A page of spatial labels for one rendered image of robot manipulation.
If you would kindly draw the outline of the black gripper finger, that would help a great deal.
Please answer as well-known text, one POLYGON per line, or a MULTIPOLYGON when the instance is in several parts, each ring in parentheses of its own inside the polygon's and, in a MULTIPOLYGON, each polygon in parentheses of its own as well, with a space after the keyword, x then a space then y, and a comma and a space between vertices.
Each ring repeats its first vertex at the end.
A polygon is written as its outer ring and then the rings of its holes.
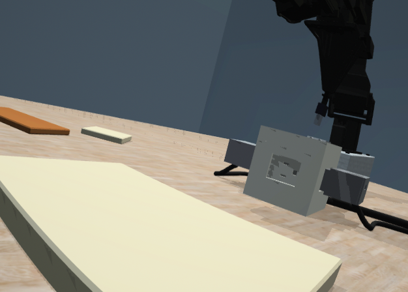
POLYGON ((348 62, 346 63, 346 66, 335 86, 335 88, 333 89, 333 92, 330 92, 331 94, 334 94, 336 92, 336 89, 339 87, 339 85, 341 84, 342 80, 344 79, 344 77, 347 75, 347 73, 349 72, 349 70, 351 69, 351 67, 353 66, 353 64, 355 64, 355 61, 359 58, 360 54, 362 52, 364 52, 366 50, 366 46, 363 40, 358 40, 355 48, 352 51, 352 54, 348 60, 348 62))
POLYGON ((360 37, 355 23, 305 20, 317 39, 324 92, 333 92, 360 37))

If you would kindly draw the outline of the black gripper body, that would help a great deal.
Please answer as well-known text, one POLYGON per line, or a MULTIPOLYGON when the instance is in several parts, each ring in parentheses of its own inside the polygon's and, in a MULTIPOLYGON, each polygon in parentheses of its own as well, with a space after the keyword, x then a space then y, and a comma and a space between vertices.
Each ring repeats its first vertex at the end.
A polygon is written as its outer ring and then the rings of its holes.
MULTIPOLYGON (((300 7, 304 0, 289 0, 294 7, 300 7)), ((367 15, 364 10, 366 0, 312 0, 313 9, 319 21, 349 22, 366 25, 367 15)), ((374 45, 366 30, 360 31, 359 40, 363 40, 366 50, 360 59, 373 59, 374 45)))

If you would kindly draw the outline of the orange flat board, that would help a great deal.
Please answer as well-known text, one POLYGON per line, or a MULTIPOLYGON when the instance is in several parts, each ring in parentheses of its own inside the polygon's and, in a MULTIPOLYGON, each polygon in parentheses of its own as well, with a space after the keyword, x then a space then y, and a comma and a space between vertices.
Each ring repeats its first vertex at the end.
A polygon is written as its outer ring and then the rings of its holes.
POLYGON ((70 129, 49 123, 12 108, 0 107, 0 122, 28 134, 69 135, 70 129))

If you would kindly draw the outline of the cream flat rectangular block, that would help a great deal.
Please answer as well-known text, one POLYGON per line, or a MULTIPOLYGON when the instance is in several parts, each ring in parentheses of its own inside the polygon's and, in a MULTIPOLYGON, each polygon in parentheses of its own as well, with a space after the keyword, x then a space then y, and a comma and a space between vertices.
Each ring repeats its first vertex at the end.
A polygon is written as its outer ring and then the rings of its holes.
POLYGON ((86 134, 96 138, 104 139, 114 143, 122 144, 131 141, 132 136, 114 130, 107 130, 97 126, 86 127, 81 129, 81 134, 86 134))

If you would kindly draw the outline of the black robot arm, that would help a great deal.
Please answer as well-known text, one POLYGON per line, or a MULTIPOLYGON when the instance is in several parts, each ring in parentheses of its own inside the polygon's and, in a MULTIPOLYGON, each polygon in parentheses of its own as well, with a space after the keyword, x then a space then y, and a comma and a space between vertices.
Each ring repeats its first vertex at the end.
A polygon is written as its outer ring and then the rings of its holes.
MULTIPOLYGON (((283 17, 289 23, 300 23, 302 20, 317 16, 313 9, 312 0, 304 0, 300 7, 294 7, 289 0, 273 0, 276 5, 277 15, 283 17)), ((374 0, 366 0, 365 12, 367 15, 366 25, 357 24, 361 30, 370 34, 372 19, 372 6, 374 0)), ((362 154, 356 151, 360 128, 362 124, 372 125, 375 100, 370 93, 371 85, 366 74, 366 60, 358 58, 347 75, 342 80, 334 94, 330 94, 328 105, 328 117, 334 118, 329 142, 339 147, 342 151, 353 154, 362 154), (367 114, 364 113, 367 110, 367 114), (358 119, 335 113, 362 117, 358 119)))

